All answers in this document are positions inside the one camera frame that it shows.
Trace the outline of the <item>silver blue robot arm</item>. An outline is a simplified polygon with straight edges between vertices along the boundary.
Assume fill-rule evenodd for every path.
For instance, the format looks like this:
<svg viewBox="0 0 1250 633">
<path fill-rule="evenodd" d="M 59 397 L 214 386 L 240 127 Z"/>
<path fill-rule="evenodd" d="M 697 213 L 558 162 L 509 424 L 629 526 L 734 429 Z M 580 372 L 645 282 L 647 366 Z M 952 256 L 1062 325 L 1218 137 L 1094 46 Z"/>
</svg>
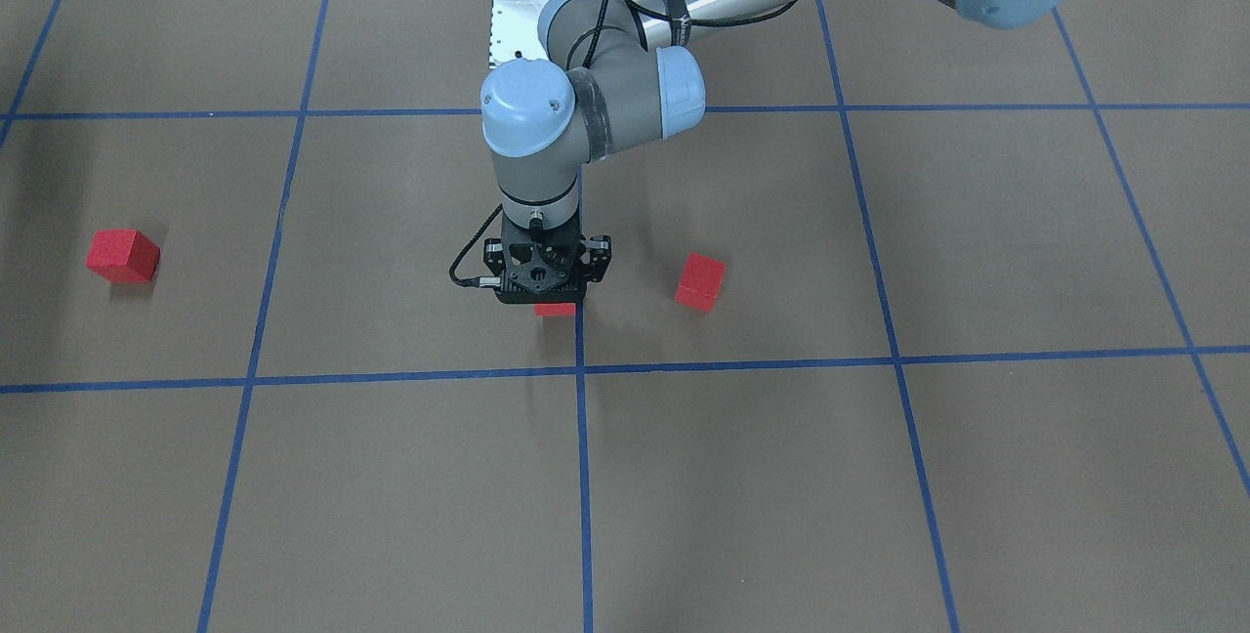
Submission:
<svg viewBox="0 0 1250 633">
<path fill-rule="evenodd" d="M 496 238 L 475 233 L 484 276 L 449 276 L 504 304 L 580 303 L 602 281 L 610 236 L 581 228 L 584 166 L 682 134 L 702 120 L 698 38 L 782 16 L 802 0 L 541 0 L 538 55 L 488 73 L 479 95 L 482 141 L 501 201 Z M 1062 0 L 935 0 L 995 29 L 1036 21 Z"/>
</svg>

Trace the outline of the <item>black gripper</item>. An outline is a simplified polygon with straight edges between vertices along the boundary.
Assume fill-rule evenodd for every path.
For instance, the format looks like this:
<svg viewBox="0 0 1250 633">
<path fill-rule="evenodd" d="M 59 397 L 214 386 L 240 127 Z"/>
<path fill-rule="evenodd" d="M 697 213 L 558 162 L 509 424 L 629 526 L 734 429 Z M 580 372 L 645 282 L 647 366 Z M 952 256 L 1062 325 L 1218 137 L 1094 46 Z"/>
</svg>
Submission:
<svg viewBox="0 0 1250 633">
<path fill-rule="evenodd" d="M 608 235 L 585 236 L 579 219 L 542 231 L 504 220 L 485 241 L 488 285 L 508 305 L 579 304 L 602 281 L 612 260 Z"/>
</svg>

